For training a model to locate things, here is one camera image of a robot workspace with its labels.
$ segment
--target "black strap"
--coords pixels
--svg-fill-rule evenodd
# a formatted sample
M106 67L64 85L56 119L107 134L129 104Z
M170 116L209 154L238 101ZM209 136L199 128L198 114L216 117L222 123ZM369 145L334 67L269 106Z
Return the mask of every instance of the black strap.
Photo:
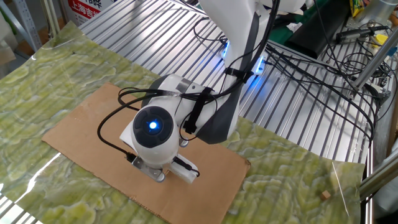
M212 91L211 88L205 87L205 89L200 93L197 102L195 103L195 106L193 106L191 115L189 116L188 121L186 121L183 126L183 128L188 134L192 134L197 130L196 126L197 120L206 103L207 96L211 91Z
M246 83L248 81L248 79L250 78L250 76L252 76L254 73L252 71L250 71L249 73L246 73L244 71L240 71L235 68L227 68L225 70L225 74L236 76L236 78L242 79L243 83Z

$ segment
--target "white box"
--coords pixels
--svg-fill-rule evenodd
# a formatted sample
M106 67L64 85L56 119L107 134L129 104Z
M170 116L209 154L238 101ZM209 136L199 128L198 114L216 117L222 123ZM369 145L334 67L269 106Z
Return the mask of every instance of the white box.
M82 25L117 0L63 0L68 18Z

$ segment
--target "metal pole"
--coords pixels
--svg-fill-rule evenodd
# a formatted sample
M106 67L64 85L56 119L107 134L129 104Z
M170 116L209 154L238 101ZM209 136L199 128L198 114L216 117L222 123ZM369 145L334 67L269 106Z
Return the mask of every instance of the metal pole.
M398 42L398 29L395 29L389 36L387 41L380 47L379 51L375 54L372 60L366 65L364 70L359 74L358 78L353 82L353 86L357 90L361 90L365 83L372 77L376 69L381 65L387 57L387 52L391 47L395 47Z
M361 200L366 199L397 176L398 153L394 154L386 163L362 181L359 187Z

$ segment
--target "gray plastic part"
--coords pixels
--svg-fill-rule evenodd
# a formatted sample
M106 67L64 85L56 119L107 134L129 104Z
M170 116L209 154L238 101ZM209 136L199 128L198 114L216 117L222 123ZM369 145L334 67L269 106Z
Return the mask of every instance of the gray plastic part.
M170 74L165 75L165 76L162 76L162 77L156 79L156 80L152 83L152 85L149 87L149 89L151 89L151 90L157 90L157 89L159 89L160 85L163 83L163 81L164 81L169 75L170 75ZM149 99L144 99L144 100L142 101L142 103L141 103L141 107L145 107L146 105L149 104L149 102L150 102L150 98L149 98Z

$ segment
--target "small wooden piece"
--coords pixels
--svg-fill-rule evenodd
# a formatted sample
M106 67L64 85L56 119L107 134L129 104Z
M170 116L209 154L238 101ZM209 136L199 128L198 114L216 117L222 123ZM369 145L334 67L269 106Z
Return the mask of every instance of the small wooden piece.
M324 192L322 192L322 194L321 194L321 196L320 196L320 198L321 198L321 200L328 200L328 198L330 198L330 193L329 193L329 191L324 191Z

